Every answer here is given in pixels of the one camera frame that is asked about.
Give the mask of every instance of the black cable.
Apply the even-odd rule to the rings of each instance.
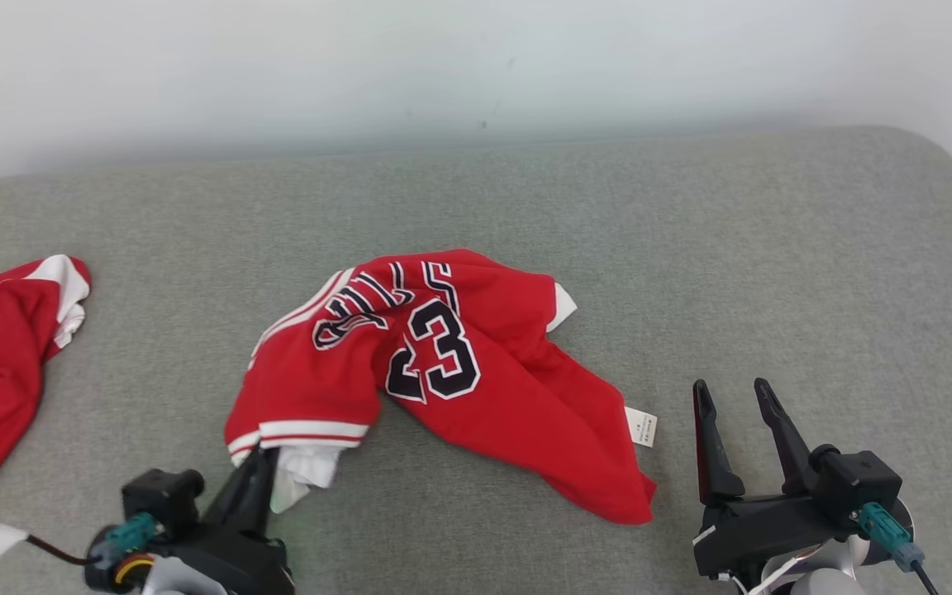
[[[77,558],[75,556],[71,556],[31,534],[29,534],[27,538],[24,538],[24,541],[31,543],[31,545],[38,547],[39,550],[45,551],[47,554],[50,554],[50,556],[53,556],[58,560],[68,562],[68,564],[75,564],[77,566],[94,564],[94,562],[101,561],[102,558],[101,556],[94,556],[93,558]]]
[[[932,579],[929,579],[929,578],[928,578],[928,573],[926,573],[926,572],[925,572],[925,568],[923,568],[923,566],[921,566],[921,562],[918,562],[917,560],[914,560],[914,561],[913,561],[913,564],[910,564],[910,566],[914,569],[914,571],[916,571],[917,576],[918,576],[918,577],[921,577],[921,583],[924,583],[924,584],[925,584],[925,588],[926,588],[926,590],[928,590],[928,594],[929,594],[929,595],[938,595],[938,590],[937,590],[937,588],[935,588],[935,585],[932,584]]]

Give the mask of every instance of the white wall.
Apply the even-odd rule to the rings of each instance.
[[[952,1],[0,0],[0,174],[828,124],[952,152]]]

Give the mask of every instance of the teal connector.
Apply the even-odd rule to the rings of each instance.
[[[869,534],[869,539],[891,553],[895,564],[898,564],[903,573],[914,571],[913,562],[925,561],[925,553],[913,543],[910,531],[906,531],[906,527],[900,525],[883,506],[875,502],[863,505],[858,515],[858,524]]]
[[[130,517],[124,524],[118,525],[105,535],[105,540],[111,542],[120,551],[143,550],[152,538],[156,536],[156,519],[148,512],[139,512]]]

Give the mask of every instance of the jersey lettering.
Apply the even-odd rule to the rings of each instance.
[[[381,329],[388,328],[388,321],[377,315],[368,315],[368,313],[360,313],[360,315],[347,317],[344,320],[322,320],[314,325],[312,337],[314,346],[322,351],[331,350],[343,341],[349,332],[367,324],[373,324]]]
[[[424,283],[428,286],[428,289],[438,293],[439,298],[449,305],[456,315],[461,315],[458,293],[454,290],[454,285],[447,281],[450,278],[450,265],[446,263],[421,264],[424,269]]]
[[[409,304],[415,294],[405,289],[403,267],[390,263],[392,289],[386,288],[373,275],[362,272],[337,291],[326,304],[332,319],[319,321],[314,326],[312,339],[319,350],[331,350],[348,334],[361,326],[373,325],[387,329],[384,317],[374,315],[374,301],[383,301],[386,308]],[[464,325],[459,315],[457,289],[450,282],[450,265],[421,263],[424,285],[435,298],[413,309],[403,332],[403,346],[392,355],[385,379],[389,395],[413,402],[428,403],[428,395],[453,399],[471,393],[479,382],[479,362],[472,343],[465,338]],[[417,369],[418,355],[426,353],[421,362],[436,363],[428,369]]]

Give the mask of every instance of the gray upholstered surface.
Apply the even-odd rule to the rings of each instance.
[[[0,471],[0,521],[82,550],[149,466],[216,485],[262,329],[332,271],[450,247],[574,295],[556,341],[660,416],[639,451],[656,521],[613,526],[388,406],[333,489],[273,521],[302,593],[729,593],[692,559],[690,387],[709,381],[749,490],[775,491],[757,375],[812,445],[902,474],[952,592],[952,159],[883,128],[0,180],[0,271],[67,252],[94,276]],[[872,594],[921,591],[894,565],[861,576]],[[1,562],[0,593],[82,591],[38,551]]]

